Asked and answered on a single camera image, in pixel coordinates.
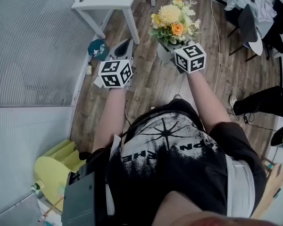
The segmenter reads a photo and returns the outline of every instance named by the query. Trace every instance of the sneaker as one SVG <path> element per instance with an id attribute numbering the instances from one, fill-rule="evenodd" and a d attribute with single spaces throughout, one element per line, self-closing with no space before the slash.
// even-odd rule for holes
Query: sneaker
<path id="1" fill-rule="evenodd" d="M 174 95 L 173 100 L 175 100 L 175 99 L 181 99 L 181 95 L 179 95 L 179 94 Z"/>
<path id="2" fill-rule="evenodd" d="M 238 100 L 237 100 L 237 98 L 236 98 L 235 95 L 230 95 L 230 97 L 229 97 L 229 99 L 228 99 L 228 102 L 230 103 L 230 106 L 231 106 L 231 108 L 232 108 L 232 111 L 233 111 L 234 115 L 236 115 L 236 114 L 235 114 L 235 111 L 234 111 L 234 104 L 235 104 L 237 101 L 238 101 Z"/>

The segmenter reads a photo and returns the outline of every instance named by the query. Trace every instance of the wooden floor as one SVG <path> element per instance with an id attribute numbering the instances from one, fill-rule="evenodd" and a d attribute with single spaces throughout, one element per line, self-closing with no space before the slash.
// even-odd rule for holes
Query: wooden floor
<path id="1" fill-rule="evenodd" d="M 126 111 L 130 121 L 134 121 L 152 106 L 168 103 L 175 94 L 180 94 L 183 99 L 194 105 L 185 74 L 180 75 L 173 65 L 160 61 L 157 56 L 158 42 L 151 39 L 148 34 L 151 14 L 157 13 L 162 5 L 170 3 L 170 0 L 156 1 L 154 8 L 151 7 L 150 0 L 135 0 L 132 5 L 141 42 L 134 48 L 136 72 L 133 86 L 126 94 L 128 100 Z M 196 12 L 195 20 L 198 18 L 201 20 L 201 34 L 197 42 L 200 42 L 207 53 L 206 68 L 202 72 L 213 89 L 218 71 L 219 47 L 211 13 L 211 0 L 193 1 L 198 2 L 193 7 Z M 230 50 L 233 51 L 240 45 L 239 32 L 228 39 L 227 34 L 233 29 L 233 26 L 225 21 L 224 5 L 213 2 L 212 6 L 220 36 L 220 68 L 216 83 L 216 96 L 227 111 L 231 112 L 228 104 L 230 94 L 234 93 L 238 99 L 241 99 L 260 90 L 279 85 L 279 64 L 272 58 L 266 61 L 265 54 L 246 63 L 246 56 L 252 55 L 246 48 L 228 56 Z M 130 37 L 125 18 L 120 10 L 114 11 L 104 33 L 110 47 Z M 82 151 L 92 148 L 95 128 L 108 94 L 107 89 L 99 89 L 93 85 L 96 78 L 95 69 L 93 71 L 93 75 L 87 75 L 84 80 L 71 132 L 71 140 Z M 242 117 L 231 115 L 231 119 L 242 126 L 256 152 L 260 156 L 265 153 L 271 131 L 245 125 Z M 256 113 L 252 124 L 272 128 L 274 121 L 275 116 L 273 115 Z"/>

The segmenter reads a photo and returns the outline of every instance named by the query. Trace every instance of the flower bouquet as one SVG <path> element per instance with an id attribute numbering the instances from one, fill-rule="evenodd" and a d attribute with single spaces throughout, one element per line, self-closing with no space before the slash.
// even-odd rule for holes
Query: flower bouquet
<path id="1" fill-rule="evenodd" d="M 162 6 L 158 14 L 152 14 L 153 28 L 151 36 L 157 37 L 165 45 L 184 44 L 186 40 L 195 40 L 200 27 L 200 20 L 192 21 L 190 16 L 195 12 L 191 9 L 197 2 L 172 0 L 172 4 Z"/>

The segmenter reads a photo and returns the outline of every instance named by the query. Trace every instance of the black t-shirt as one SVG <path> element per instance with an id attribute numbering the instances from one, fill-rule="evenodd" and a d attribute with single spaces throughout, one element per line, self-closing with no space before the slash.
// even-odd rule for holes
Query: black t-shirt
<path id="1" fill-rule="evenodd" d="M 266 175 L 238 124 L 220 123 L 207 135 L 180 113 L 151 119 L 136 130 L 108 164 L 106 177 L 116 219 L 122 224 L 151 225 L 171 191 L 185 194 L 202 210 L 226 215 L 225 153 L 249 164 L 256 208 Z"/>

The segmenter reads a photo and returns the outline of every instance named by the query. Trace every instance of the person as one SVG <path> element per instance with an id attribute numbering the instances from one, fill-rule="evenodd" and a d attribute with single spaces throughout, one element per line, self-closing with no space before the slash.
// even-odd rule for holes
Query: person
<path id="1" fill-rule="evenodd" d="M 110 156 L 105 180 L 114 203 L 113 225 L 273 225 L 226 217 L 228 171 L 225 154 L 244 160 L 255 188 L 253 212 L 266 174 L 242 128 L 231 122 L 200 72 L 187 75 L 199 112 L 176 96 L 137 118 L 124 145 Z M 111 89 L 97 125 L 91 157 L 121 135 L 126 90 Z"/>
<path id="2" fill-rule="evenodd" d="M 264 112 L 283 117 L 283 87 L 268 88 L 240 101 L 230 95 L 229 103 L 235 115 Z"/>

